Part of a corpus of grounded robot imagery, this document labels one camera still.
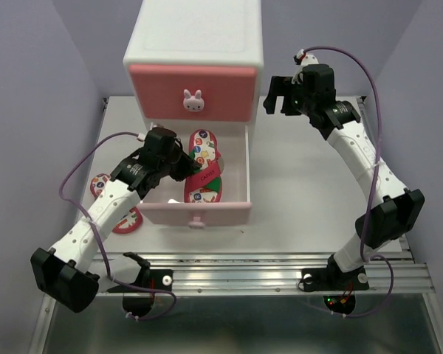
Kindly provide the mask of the white shoe cabinet body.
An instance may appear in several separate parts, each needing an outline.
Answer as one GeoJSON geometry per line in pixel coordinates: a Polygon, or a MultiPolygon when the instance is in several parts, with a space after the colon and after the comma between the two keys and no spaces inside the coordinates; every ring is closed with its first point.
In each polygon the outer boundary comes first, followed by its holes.
{"type": "Polygon", "coordinates": [[[261,2],[144,1],[123,57],[130,81],[131,64],[253,67],[252,120],[264,68],[261,2]]]}

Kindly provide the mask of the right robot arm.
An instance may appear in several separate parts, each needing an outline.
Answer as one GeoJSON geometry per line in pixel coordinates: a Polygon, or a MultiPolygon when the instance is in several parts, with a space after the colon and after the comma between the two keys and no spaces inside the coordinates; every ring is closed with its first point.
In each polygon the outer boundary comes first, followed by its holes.
{"type": "Polygon", "coordinates": [[[425,197],[406,187],[379,156],[358,110],[337,98],[330,66],[313,63],[301,66],[294,77],[273,76],[263,102],[267,114],[274,113],[278,98],[283,100],[282,114],[308,117],[346,163],[368,202],[355,222],[354,236],[330,257],[324,271],[327,283],[341,288],[370,256],[413,228],[425,197]]]}

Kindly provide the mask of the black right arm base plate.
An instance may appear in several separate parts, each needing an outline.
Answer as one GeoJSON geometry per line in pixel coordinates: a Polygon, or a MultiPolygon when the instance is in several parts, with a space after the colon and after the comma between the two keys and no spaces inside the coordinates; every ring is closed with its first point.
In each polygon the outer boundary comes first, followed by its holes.
{"type": "Polygon", "coordinates": [[[326,268],[305,268],[298,281],[298,289],[303,292],[325,292],[333,294],[335,291],[367,291],[369,289],[368,277],[365,269],[359,268],[349,273],[333,274],[326,268]]]}

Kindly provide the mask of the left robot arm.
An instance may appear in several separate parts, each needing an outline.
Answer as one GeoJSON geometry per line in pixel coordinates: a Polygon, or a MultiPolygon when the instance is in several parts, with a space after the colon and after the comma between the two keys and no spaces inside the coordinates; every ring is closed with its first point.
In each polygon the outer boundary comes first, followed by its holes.
{"type": "Polygon", "coordinates": [[[184,151],[175,132],[157,126],[133,135],[142,146],[124,158],[89,209],[78,202],[80,220],[50,248],[38,248],[30,258],[38,288],[75,313],[87,308],[97,293],[116,285],[155,299],[175,294],[151,285],[150,263],[134,252],[110,260],[104,240],[124,215],[135,208],[160,181],[183,181],[200,165],[184,151]]]}

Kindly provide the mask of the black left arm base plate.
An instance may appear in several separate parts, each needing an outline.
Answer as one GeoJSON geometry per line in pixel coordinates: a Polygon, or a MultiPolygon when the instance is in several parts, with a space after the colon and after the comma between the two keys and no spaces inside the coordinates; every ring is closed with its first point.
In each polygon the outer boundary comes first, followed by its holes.
{"type": "MultiPolygon", "coordinates": [[[[174,271],[172,269],[151,269],[145,274],[140,272],[136,280],[131,284],[140,288],[150,288],[155,290],[172,290],[172,282],[174,278],[174,271]]],[[[136,293],[134,289],[127,288],[122,285],[113,283],[106,292],[112,293],[136,293]]]]}

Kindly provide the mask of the aluminium rail frame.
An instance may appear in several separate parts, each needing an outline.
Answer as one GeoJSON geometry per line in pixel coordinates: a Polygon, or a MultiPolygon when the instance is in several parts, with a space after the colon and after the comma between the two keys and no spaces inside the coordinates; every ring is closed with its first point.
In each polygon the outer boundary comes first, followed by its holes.
{"type": "Polygon", "coordinates": [[[443,353],[443,315],[429,270],[406,239],[370,264],[370,288],[357,292],[358,319],[326,313],[319,293],[298,289],[304,268],[322,268],[351,236],[365,199],[340,157],[306,117],[258,111],[254,125],[205,122],[226,163],[225,198],[252,201],[246,221],[227,222],[215,205],[206,227],[185,210],[154,205],[182,192],[164,181],[143,203],[137,232],[111,236],[117,256],[133,249],[174,273],[178,302],[169,315],[138,324],[124,296],[99,294],[76,314],[46,298],[32,353],[443,353]]]}

